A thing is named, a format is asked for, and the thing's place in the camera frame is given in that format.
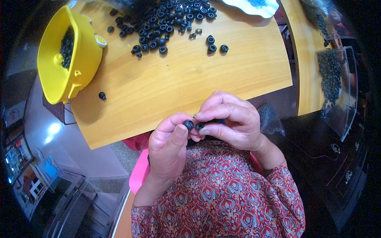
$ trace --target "pile of black beads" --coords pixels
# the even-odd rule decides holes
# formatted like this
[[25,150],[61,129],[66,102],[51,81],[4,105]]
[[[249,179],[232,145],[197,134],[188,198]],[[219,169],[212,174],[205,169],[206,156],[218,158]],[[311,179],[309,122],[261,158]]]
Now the pile of black beads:
[[64,37],[61,40],[61,49],[59,53],[64,58],[64,61],[61,63],[62,67],[69,70],[70,62],[73,54],[74,47],[74,29],[72,26],[69,26],[65,32]]
[[323,119],[327,116],[328,102],[335,105],[336,100],[339,99],[341,89],[341,61],[339,54],[343,54],[343,52],[325,50],[317,53],[319,72],[323,78],[322,90],[326,98],[322,108]]
[[160,54],[166,54],[168,48],[165,45],[173,35],[175,27],[178,27],[178,32],[183,34],[186,30],[192,30],[193,21],[200,22],[203,18],[214,19],[216,16],[216,9],[210,7],[208,0],[161,0],[152,2],[151,7],[133,17],[129,15],[117,17],[116,23],[121,30],[120,37],[126,37],[133,32],[139,34],[141,51],[154,51],[158,48]]

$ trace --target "person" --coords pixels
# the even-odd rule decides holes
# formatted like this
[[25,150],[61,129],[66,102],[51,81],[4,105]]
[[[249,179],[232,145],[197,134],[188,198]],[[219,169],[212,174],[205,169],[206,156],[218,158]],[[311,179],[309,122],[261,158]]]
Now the person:
[[[225,119],[188,132],[185,120]],[[205,136],[219,140],[204,140]],[[187,148],[187,140],[199,142]],[[264,176],[249,159],[256,157]],[[151,172],[136,193],[132,237],[300,237],[304,208],[280,149],[254,106],[214,92],[192,118],[175,113],[149,139]]]

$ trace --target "yellow plastic bucket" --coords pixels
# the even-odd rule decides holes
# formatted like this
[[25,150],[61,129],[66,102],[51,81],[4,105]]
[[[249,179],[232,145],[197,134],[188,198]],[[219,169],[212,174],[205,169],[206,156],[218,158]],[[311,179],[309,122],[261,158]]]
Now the yellow plastic bucket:
[[[74,48],[69,70],[61,66],[61,40],[69,26],[74,29]],[[42,36],[37,68],[45,97],[50,104],[68,103],[93,79],[102,58],[95,32],[88,19],[63,6],[50,20]]]

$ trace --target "red patterned shirt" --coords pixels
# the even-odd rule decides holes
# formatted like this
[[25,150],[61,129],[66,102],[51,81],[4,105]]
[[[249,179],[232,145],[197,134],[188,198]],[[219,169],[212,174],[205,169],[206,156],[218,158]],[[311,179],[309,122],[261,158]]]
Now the red patterned shirt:
[[303,203],[285,166],[267,178],[249,152],[221,141],[188,148],[183,173],[151,206],[131,211],[133,237],[300,237]]

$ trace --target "wooden table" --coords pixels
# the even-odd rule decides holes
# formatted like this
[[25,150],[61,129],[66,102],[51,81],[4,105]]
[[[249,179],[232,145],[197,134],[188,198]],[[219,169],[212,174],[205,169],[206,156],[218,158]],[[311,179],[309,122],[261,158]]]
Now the wooden table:
[[[98,72],[91,83],[70,99],[78,126],[91,149],[150,130],[167,116],[182,111],[193,115],[215,90],[250,99],[292,85],[286,49],[274,18],[250,16],[220,3],[214,22],[194,22],[202,35],[189,40],[175,28],[168,54],[130,53],[138,44],[135,33],[120,38],[110,7],[95,3],[76,6],[92,19],[98,35],[107,41]],[[108,26],[115,32],[107,33]],[[207,55],[205,40],[229,46],[229,52]],[[107,99],[98,98],[105,92]]]
[[324,38],[306,19],[299,0],[280,1],[294,49],[298,88],[296,114],[300,116],[320,110],[325,100],[315,59],[316,51],[325,49]]

